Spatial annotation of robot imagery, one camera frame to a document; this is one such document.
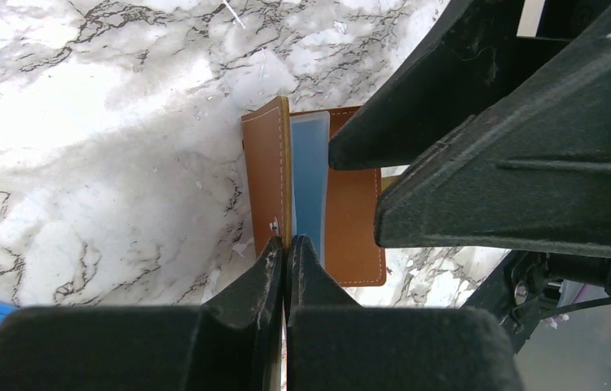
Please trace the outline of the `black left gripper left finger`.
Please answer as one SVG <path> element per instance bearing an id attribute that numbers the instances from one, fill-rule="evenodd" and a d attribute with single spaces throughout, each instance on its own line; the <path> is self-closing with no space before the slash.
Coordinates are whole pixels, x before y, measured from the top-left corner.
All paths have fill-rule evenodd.
<path id="1" fill-rule="evenodd" d="M 284 246 L 203 305 L 54 306 L 0 323 L 0 390 L 277 390 Z"/>

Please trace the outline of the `brown leather card holder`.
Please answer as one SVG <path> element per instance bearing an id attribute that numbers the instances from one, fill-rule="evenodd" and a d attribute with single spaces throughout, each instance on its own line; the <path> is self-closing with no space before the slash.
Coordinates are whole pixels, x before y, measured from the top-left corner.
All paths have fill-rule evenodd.
<path id="1" fill-rule="evenodd" d="M 241 118 L 253 238 L 260 253 L 278 236 L 311 239 L 321 266 L 343 287 L 385 284 L 384 249 L 374 239 L 379 169 L 334 170 L 332 136 L 356 107 L 292 112 L 278 96 Z"/>

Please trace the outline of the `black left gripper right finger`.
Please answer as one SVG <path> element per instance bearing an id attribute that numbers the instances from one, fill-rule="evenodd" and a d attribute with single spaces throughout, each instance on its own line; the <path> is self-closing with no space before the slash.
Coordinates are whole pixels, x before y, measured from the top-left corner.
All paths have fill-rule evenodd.
<path id="1" fill-rule="evenodd" d="M 290 390 L 521 390 L 512 342 L 485 310 L 356 302 L 293 238 L 285 275 Z"/>

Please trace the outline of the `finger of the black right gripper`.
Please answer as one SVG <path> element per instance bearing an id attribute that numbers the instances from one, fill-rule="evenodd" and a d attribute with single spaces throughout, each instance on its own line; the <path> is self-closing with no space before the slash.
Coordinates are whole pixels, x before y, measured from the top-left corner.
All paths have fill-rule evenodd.
<path id="1" fill-rule="evenodd" d="M 611 4 L 421 154 L 378 202 L 375 238 L 611 258 Z"/>
<path id="2" fill-rule="evenodd" d="M 562 1 L 452 1 L 389 80 L 336 132 L 334 169 L 411 163 L 561 50 Z"/>

